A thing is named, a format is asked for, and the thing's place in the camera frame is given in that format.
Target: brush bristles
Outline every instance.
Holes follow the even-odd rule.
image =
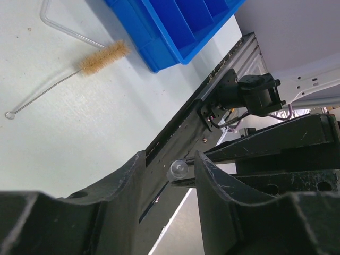
[[[93,55],[85,58],[79,64],[84,75],[92,75],[97,73],[112,62],[125,57],[130,53],[130,49],[124,41],[117,41],[114,44],[94,53]]]

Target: white wall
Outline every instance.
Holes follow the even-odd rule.
[[[337,121],[340,121],[340,108],[330,110],[329,113],[334,114]]]
[[[274,72],[339,52],[339,14],[339,0],[247,0],[235,16]]]

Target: black plastic part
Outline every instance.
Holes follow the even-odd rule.
[[[252,115],[267,116],[282,109],[277,86],[281,83],[270,73],[245,75],[239,81],[237,76],[226,74],[217,85],[218,91],[212,95],[224,109],[246,107]]]
[[[333,191],[340,189],[340,169],[320,171],[282,172],[268,171],[254,175],[233,174],[244,184],[272,196],[298,191]],[[195,178],[174,181],[173,187],[196,188]]]
[[[1,254],[132,254],[145,152],[68,198],[0,193]]]
[[[340,161],[335,156],[340,149],[338,146],[340,143],[339,134],[339,126],[331,115],[304,115],[259,130],[247,137],[221,143],[205,153],[216,163],[236,162],[237,164],[244,160],[257,160],[260,157],[268,159],[275,156],[276,158],[284,157],[286,164],[290,166],[286,169],[291,171],[298,171],[297,169],[301,171],[340,169]],[[325,154],[325,158],[328,160],[320,160],[316,152],[324,154],[325,151],[330,155]],[[314,157],[310,157],[307,152],[313,152]],[[294,157],[299,157],[299,160],[292,160]],[[188,165],[194,164],[194,157],[187,157],[184,160]],[[250,174],[254,171],[264,171],[264,169],[266,168],[252,167],[251,164],[248,164],[243,171],[240,172],[237,169],[237,172]]]
[[[247,130],[248,130],[248,135],[256,133],[256,128],[255,127],[248,127]]]
[[[296,192],[278,198],[257,191],[195,155],[206,255],[339,254],[340,196]]]
[[[141,198],[141,222],[136,233],[138,252],[135,254],[149,253],[188,191],[166,185],[169,164],[178,158],[193,156],[196,150],[208,150],[218,142],[221,130],[208,129],[198,114],[203,105],[200,95],[209,91],[212,81],[219,80],[229,70],[233,57],[242,52],[243,46],[252,38],[253,34],[244,36],[235,44],[146,149],[147,169]]]
[[[228,109],[222,107],[222,105],[220,104],[219,95],[221,95],[221,93],[223,93],[222,91],[224,91],[228,87],[237,87],[237,75],[235,73],[235,70],[230,69],[222,77],[221,80],[225,80],[225,82],[220,82],[217,86],[214,87],[214,89],[207,97],[207,99],[203,102],[202,107],[198,111],[207,128],[211,131],[213,130],[214,125],[210,122],[209,118],[212,118],[215,123],[218,123],[228,111]]]

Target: curved black component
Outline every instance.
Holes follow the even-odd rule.
[[[0,254],[132,254],[145,152],[68,198],[0,193]]]
[[[195,178],[206,255],[340,253],[338,194],[274,198],[224,173],[200,152]]]

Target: twisted wire handle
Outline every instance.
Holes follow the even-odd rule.
[[[55,86],[59,85],[60,83],[66,81],[67,79],[71,78],[72,76],[75,76],[77,73],[81,72],[81,70],[76,71],[75,73],[72,73],[71,75],[65,77],[64,79],[60,80],[59,82],[57,82],[56,84],[52,85],[51,87],[49,87],[48,89],[46,89],[44,92],[42,92],[41,94],[37,95],[34,99],[32,99],[31,101],[29,101],[27,104],[25,104],[24,106],[20,107],[18,110],[14,111],[14,112],[7,112],[5,114],[5,117],[8,118],[9,120],[13,120],[15,119],[15,115],[24,110],[27,106],[29,106],[30,104],[32,104],[34,101],[38,100],[40,97],[42,97],[44,94],[48,93],[51,89],[53,89]]]

